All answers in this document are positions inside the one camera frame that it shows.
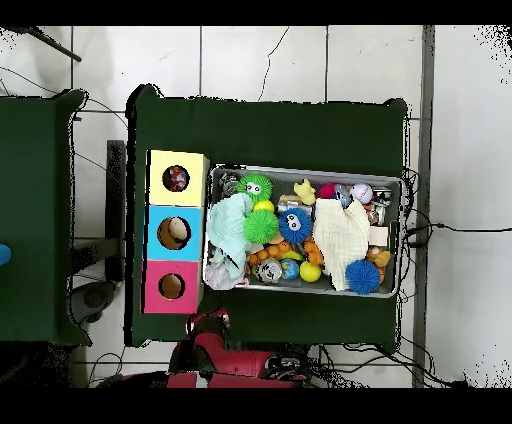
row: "blue spiky ball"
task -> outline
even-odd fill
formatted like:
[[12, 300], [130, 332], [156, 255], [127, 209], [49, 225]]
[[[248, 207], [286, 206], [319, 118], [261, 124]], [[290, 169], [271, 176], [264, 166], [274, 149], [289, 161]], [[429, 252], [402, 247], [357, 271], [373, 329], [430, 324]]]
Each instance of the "blue spiky ball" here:
[[279, 232], [290, 243], [302, 243], [311, 230], [311, 218], [300, 208], [288, 209], [279, 218]]
[[379, 270], [366, 259], [359, 259], [347, 266], [345, 278], [350, 290], [363, 296], [375, 291], [380, 283]]

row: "pink box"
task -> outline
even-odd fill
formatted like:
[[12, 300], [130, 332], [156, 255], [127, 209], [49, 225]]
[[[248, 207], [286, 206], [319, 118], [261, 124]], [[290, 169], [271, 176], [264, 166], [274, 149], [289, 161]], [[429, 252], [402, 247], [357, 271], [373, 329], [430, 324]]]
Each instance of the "pink box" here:
[[[181, 277], [184, 287], [180, 297], [168, 299], [160, 292], [159, 282], [167, 274], [176, 274]], [[200, 299], [198, 293], [200, 278], [199, 262], [148, 260], [146, 282], [143, 284], [145, 300], [141, 312], [145, 314], [196, 313]]]

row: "shape sorter box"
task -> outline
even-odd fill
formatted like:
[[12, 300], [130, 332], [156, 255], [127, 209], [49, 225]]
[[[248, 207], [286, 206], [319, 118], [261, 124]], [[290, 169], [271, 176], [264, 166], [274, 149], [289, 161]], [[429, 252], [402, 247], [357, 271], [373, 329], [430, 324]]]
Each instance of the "shape sorter box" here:
[[[150, 205], [189, 206], [201, 208], [206, 198], [206, 179], [209, 160], [199, 153], [172, 152], [149, 150], [147, 154], [149, 166]], [[163, 181], [163, 175], [170, 167], [179, 167], [186, 173], [186, 186], [182, 191], [170, 191]]]
[[[142, 313], [197, 312], [203, 292], [201, 269], [208, 167], [208, 159], [198, 153], [147, 152], [146, 199], [149, 204], [146, 204], [144, 217], [147, 240], [144, 236]], [[176, 240], [167, 243], [165, 240], [169, 241], [172, 236], [175, 219], [186, 227], [186, 238], [180, 237], [179, 243]], [[168, 275], [180, 282], [181, 290], [175, 293], [176, 297], [170, 298], [162, 289], [162, 279]]]

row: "blue object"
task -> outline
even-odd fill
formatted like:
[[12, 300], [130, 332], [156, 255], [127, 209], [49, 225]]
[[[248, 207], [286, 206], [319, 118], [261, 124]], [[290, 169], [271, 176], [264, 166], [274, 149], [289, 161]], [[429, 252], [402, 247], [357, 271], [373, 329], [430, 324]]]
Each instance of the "blue object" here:
[[288, 209], [279, 218], [279, 232], [290, 243], [302, 243], [311, 230], [311, 218], [303, 209]]
[[295, 280], [299, 276], [299, 264], [293, 259], [281, 260], [281, 268], [283, 269], [283, 280]]
[[360, 295], [370, 294], [379, 287], [379, 270], [366, 259], [359, 259], [352, 262], [345, 270], [350, 290]]
[[12, 258], [11, 249], [5, 244], [0, 244], [0, 266], [9, 263]]
[[[190, 239], [185, 247], [179, 250], [169, 250], [160, 244], [157, 231], [165, 218], [179, 217], [190, 227]], [[174, 206], [149, 206], [148, 224], [148, 260], [198, 261], [201, 256], [201, 209]]]

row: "blue box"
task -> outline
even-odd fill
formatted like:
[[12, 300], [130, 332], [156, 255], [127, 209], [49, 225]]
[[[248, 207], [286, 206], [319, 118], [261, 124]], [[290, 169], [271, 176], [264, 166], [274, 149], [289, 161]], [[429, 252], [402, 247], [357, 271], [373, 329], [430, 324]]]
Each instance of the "blue box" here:
[[[160, 244], [158, 227], [166, 218], [179, 217], [186, 221], [190, 238], [184, 247], [170, 250]], [[149, 206], [148, 260], [199, 261], [202, 256], [202, 213], [200, 208], [176, 206]]]

